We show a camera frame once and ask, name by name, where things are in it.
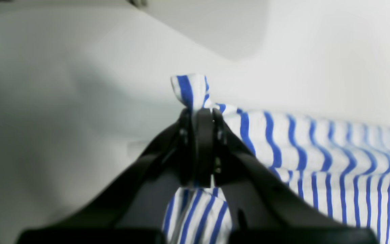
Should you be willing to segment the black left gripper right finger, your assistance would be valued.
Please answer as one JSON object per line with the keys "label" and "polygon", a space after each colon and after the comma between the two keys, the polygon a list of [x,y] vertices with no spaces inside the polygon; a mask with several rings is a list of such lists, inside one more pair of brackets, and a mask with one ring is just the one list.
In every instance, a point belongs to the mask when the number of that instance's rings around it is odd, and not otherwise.
{"label": "black left gripper right finger", "polygon": [[369,228],[349,227],[300,199],[262,165],[212,110],[213,176],[229,205],[229,244],[376,244]]}

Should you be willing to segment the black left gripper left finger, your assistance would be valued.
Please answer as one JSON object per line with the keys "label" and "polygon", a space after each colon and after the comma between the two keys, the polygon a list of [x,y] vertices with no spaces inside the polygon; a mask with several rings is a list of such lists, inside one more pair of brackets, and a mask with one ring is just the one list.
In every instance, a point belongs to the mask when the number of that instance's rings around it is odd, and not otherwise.
{"label": "black left gripper left finger", "polygon": [[164,244],[167,204],[179,187],[209,187],[212,112],[183,109],[102,193],[56,224],[23,232],[19,244]]}

